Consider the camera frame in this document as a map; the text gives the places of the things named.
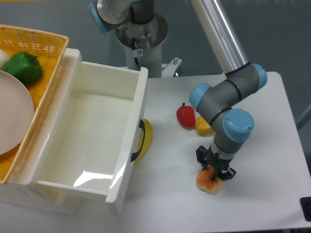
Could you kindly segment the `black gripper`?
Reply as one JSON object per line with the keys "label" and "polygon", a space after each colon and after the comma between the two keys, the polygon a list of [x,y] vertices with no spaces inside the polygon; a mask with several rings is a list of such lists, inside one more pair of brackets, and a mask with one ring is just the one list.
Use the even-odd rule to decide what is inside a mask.
{"label": "black gripper", "polygon": [[201,164],[202,170],[206,170],[208,165],[215,169],[215,177],[221,181],[231,180],[236,175],[236,170],[229,167],[230,160],[219,158],[219,154],[213,153],[211,149],[200,146],[196,150],[197,162]]}

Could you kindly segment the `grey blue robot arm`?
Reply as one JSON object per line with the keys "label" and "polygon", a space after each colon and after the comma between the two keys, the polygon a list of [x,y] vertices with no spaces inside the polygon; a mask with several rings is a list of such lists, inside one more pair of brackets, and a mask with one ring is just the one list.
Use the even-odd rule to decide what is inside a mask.
{"label": "grey blue robot arm", "polygon": [[[221,180],[236,172],[229,164],[254,127],[252,116],[235,105],[267,83],[266,71],[247,59],[218,0],[192,2],[226,79],[216,86],[201,84],[189,96],[192,107],[215,131],[208,149],[196,150],[203,169],[212,166]],[[162,75],[162,43],[168,35],[166,20],[154,10],[152,0],[97,0],[89,10],[102,32],[115,31],[125,48],[127,66]]]}

